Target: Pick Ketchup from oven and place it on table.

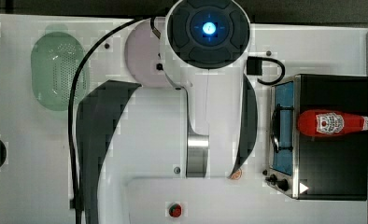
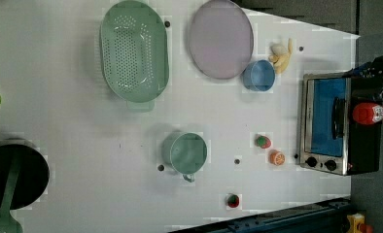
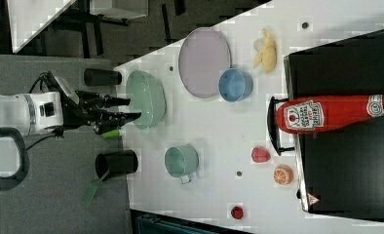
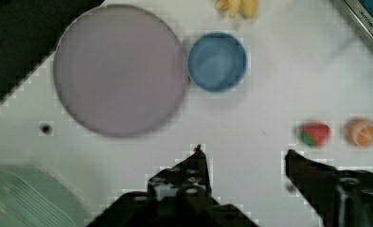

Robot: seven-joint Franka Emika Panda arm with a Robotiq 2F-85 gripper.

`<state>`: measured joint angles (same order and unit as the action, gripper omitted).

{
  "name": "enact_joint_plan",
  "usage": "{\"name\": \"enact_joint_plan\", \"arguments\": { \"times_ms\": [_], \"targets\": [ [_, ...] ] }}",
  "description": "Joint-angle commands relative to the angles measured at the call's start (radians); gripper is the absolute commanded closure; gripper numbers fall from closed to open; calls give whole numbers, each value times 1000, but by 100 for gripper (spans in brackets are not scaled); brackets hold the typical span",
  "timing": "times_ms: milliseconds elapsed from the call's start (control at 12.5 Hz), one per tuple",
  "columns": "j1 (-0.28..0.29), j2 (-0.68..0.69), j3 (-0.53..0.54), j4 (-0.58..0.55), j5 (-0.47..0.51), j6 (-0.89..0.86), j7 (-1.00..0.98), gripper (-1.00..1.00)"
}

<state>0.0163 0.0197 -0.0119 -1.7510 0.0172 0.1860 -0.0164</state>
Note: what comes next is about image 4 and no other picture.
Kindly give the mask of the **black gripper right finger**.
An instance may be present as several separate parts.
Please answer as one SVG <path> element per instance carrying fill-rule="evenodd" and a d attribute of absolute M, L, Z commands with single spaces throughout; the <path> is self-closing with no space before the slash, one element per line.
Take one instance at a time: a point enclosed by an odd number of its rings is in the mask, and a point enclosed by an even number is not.
<path fill-rule="evenodd" d="M 293 149 L 285 156 L 285 172 L 324 227 L 373 227 L 372 172 L 339 170 Z"/>

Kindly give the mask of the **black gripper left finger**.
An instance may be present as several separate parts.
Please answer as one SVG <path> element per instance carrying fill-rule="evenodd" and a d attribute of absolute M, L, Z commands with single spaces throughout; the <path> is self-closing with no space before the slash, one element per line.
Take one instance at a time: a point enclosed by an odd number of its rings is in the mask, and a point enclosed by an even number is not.
<path fill-rule="evenodd" d="M 115 200 L 87 227 L 258 227 L 233 204 L 211 195 L 204 152 L 193 153 L 151 177 L 147 190 Z"/>

